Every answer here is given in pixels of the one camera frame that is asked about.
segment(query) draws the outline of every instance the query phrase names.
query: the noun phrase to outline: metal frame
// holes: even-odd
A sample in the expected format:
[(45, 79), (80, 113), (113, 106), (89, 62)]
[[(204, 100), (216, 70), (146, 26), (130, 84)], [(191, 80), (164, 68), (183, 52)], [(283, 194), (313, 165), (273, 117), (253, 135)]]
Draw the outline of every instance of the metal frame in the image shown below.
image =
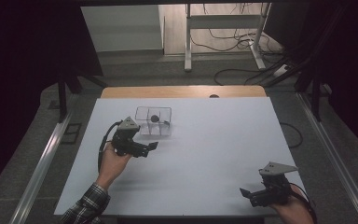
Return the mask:
[(347, 191), (355, 209), (358, 212), (358, 186), (353, 180), (351, 174), (349, 173), (347, 167), (344, 164), (344, 161), (341, 159), (339, 154), (337, 153), (336, 147), (328, 136), (327, 131), (324, 129), (323, 124), (317, 120), (312, 113), (310, 102), (307, 99), (306, 93), (297, 93), (296, 94), (298, 100), (303, 106), (305, 113), (310, 120), (310, 123), (318, 135), (319, 139), (324, 146), (324, 149), (327, 153), (327, 157), (331, 161), (333, 167), (336, 169), (339, 179), (341, 180), (342, 185)]
[(191, 16), (190, 5), (186, 5), (186, 50), (185, 71), (191, 71), (191, 30), (192, 29), (257, 29), (255, 41), (249, 41), (258, 69), (266, 69), (258, 51), (261, 33), (266, 23), (270, 3), (261, 15), (201, 15)]
[(77, 98), (78, 95), (71, 95), (68, 102), (68, 113), (64, 117), (63, 121), (56, 125), (9, 223), (24, 223), (27, 219), (34, 204), (34, 200), (36, 199), (36, 195), (42, 186), (43, 180), (48, 172), (48, 168), (54, 158), (54, 154), (60, 144), (63, 133), (65, 132), (69, 120), (72, 117)]

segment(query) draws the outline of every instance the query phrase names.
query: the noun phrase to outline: gray carpet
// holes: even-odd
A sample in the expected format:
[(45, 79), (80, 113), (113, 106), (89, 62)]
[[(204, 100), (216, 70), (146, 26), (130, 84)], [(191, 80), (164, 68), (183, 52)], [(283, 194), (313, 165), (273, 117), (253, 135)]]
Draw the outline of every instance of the gray carpet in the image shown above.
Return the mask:
[[(136, 57), (132, 60), (130, 57), (118, 63), (119, 60), (112, 61), (109, 57), (101, 58), (104, 77), (100, 79), (111, 86), (215, 85), (213, 74), (219, 70), (255, 69), (255, 63), (249, 55), (227, 56), (226, 58), (224, 55), (221, 57), (198, 56), (193, 62), (191, 73), (184, 72), (184, 63), (179, 59), (180, 57), (169, 59), (149, 57), (147, 61)], [(221, 74), (218, 80), (227, 85), (241, 85), (247, 77), (253, 74), (229, 72)], [(252, 79), (250, 83), (261, 78)], [(77, 139), (72, 134), (63, 137), (27, 218), (27, 223), (57, 223), (59, 220), (59, 217), (52, 214), (72, 168), (92, 108), (102, 91), (95, 84), (83, 78), (80, 80), (85, 89), (80, 94), (74, 115), (70, 120), (70, 124), (81, 124), (79, 136)], [(296, 98), (293, 91), (295, 80), (295, 77), (289, 78), (266, 91), (279, 121), (294, 125), (304, 136), (303, 143), (299, 147), (292, 148), (291, 152), (299, 167), (306, 191), (316, 204), (319, 223), (358, 223), (358, 214), (348, 193), (343, 188), (318, 136), (312, 129), (301, 103)], [(56, 86), (51, 86), (42, 93), (41, 106), (34, 122), (0, 176), (0, 223), (9, 222), (52, 134), (59, 117), (59, 110), (54, 109), (53, 106), (54, 101), (57, 100)], [(357, 138), (337, 117), (325, 98), (321, 100), (321, 116), (327, 131), (332, 134), (333, 141), (339, 146), (339, 153), (358, 183)], [(289, 146), (298, 142), (299, 136), (291, 128), (282, 126), (282, 130)], [(268, 217), (266, 223), (281, 222), (278, 218)]]

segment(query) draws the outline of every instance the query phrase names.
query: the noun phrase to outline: person's left hand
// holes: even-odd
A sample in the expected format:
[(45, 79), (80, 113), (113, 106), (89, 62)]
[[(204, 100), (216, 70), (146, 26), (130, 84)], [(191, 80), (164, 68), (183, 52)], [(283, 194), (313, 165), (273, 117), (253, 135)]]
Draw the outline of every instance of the person's left hand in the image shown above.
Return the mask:
[(100, 174), (96, 184), (108, 190), (113, 181), (123, 172), (132, 155), (118, 156), (111, 142), (105, 145)]

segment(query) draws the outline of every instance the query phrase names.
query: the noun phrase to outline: plaid sleeve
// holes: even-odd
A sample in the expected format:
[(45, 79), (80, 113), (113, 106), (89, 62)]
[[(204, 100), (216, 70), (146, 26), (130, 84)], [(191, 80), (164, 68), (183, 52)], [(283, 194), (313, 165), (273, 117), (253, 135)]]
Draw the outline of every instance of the plaid sleeve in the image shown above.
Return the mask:
[(68, 209), (61, 223), (102, 223), (98, 216), (109, 204), (110, 196), (106, 190), (93, 183), (83, 197)]

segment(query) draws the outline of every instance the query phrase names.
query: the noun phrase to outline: hand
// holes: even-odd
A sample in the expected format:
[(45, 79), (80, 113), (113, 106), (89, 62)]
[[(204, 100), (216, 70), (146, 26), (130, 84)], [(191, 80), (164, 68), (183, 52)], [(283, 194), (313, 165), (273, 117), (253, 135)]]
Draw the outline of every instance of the hand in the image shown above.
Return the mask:
[(100, 174), (95, 183), (108, 190), (113, 181), (123, 172), (131, 157), (130, 154), (118, 156), (112, 144), (108, 142), (104, 148)]
[[(291, 188), (295, 193), (302, 195), (298, 187), (291, 185)], [(270, 207), (277, 211), (285, 224), (313, 224), (312, 216), (305, 204), (293, 196), (289, 197), (287, 204), (274, 203)]]

